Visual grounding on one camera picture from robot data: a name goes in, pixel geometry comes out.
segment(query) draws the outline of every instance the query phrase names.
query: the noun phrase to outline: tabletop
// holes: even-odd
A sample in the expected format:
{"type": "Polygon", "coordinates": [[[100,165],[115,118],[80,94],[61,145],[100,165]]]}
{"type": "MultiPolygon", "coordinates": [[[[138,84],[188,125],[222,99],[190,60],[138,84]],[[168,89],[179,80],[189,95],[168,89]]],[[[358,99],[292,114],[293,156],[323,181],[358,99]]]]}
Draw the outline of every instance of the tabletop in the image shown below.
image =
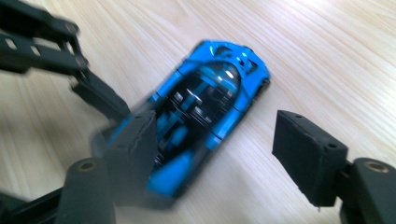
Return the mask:
{"type": "MultiPolygon", "coordinates": [[[[202,39],[249,46],[271,85],[168,211],[118,207],[119,223],[339,223],[311,205],[272,155],[276,111],[314,121],[359,157],[396,165],[395,1],[30,0],[74,21],[91,70],[129,106],[202,39]]],[[[66,77],[0,72],[0,190],[33,200],[62,186],[108,123],[66,77]]]]}

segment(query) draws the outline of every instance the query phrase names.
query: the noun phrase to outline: blue toy car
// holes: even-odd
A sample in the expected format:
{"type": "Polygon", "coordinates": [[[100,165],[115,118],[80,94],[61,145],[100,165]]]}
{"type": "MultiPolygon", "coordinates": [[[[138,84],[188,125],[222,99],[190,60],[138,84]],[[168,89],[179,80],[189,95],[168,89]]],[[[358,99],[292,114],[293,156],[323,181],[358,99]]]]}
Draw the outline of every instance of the blue toy car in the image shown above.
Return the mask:
{"type": "MultiPolygon", "coordinates": [[[[264,62],[249,48],[202,41],[141,106],[155,110],[159,154],[145,204],[171,204],[199,173],[269,84],[264,62]]],[[[119,127],[133,122],[126,119],[119,127]]],[[[118,137],[117,128],[106,140],[118,137]]]]}

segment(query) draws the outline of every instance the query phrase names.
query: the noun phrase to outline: wooden table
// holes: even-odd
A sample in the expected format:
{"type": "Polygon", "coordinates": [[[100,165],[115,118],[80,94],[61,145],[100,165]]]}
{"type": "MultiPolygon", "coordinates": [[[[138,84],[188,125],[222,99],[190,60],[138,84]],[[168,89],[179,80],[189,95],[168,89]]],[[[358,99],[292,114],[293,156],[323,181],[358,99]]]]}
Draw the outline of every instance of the wooden table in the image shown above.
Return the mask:
{"type": "MultiPolygon", "coordinates": [[[[45,1],[78,24],[92,71],[129,105],[201,39],[247,45],[272,84],[171,211],[118,208],[119,223],[339,223],[312,206],[271,154],[276,111],[306,116],[349,146],[348,159],[396,165],[394,1],[45,1]]],[[[0,76],[0,190],[34,199],[59,188],[106,118],[67,78],[0,76]]]]}

